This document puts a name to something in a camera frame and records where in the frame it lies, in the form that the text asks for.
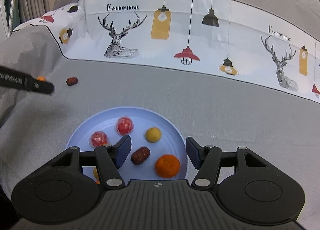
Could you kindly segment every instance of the screw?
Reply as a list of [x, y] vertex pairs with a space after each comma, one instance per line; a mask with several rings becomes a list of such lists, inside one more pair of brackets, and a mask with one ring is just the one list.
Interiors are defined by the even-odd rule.
[[118, 178], [111, 178], [109, 180], [107, 180], [107, 185], [109, 185], [110, 187], [118, 187], [122, 184], [122, 180], [118, 179]]
[[210, 185], [210, 181], [207, 180], [206, 178], [199, 178], [195, 181], [195, 184], [199, 187], [207, 187]]

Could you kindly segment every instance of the plate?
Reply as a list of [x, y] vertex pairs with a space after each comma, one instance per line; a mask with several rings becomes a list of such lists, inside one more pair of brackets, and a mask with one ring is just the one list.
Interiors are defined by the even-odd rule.
[[[121, 136], [116, 131], [116, 123], [119, 118], [128, 116], [132, 119], [134, 130], [130, 133], [132, 148], [123, 166], [118, 169], [122, 179], [127, 184], [131, 179], [165, 180], [155, 172], [155, 163], [164, 154], [173, 154], [180, 161], [180, 171], [171, 179], [185, 179], [188, 172], [188, 158], [185, 140], [178, 129], [163, 116], [137, 107], [118, 107], [102, 111], [83, 122], [70, 137], [67, 147], [78, 146], [82, 152], [92, 151], [89, 146], [89, 138], [96, 131], [103, 131], [109, 143], [115, 145]], [[161, 139], [156, 143], [149, 143], [145, 139], [145, 133], [150, 127], [158, 127], [162, 132]], [[141, 165], [131, 162], [131, 154], [140, 147], [150, 149], [149, 158]], [[93, 167], [83, 167], [83, 174], [95, 179]]]

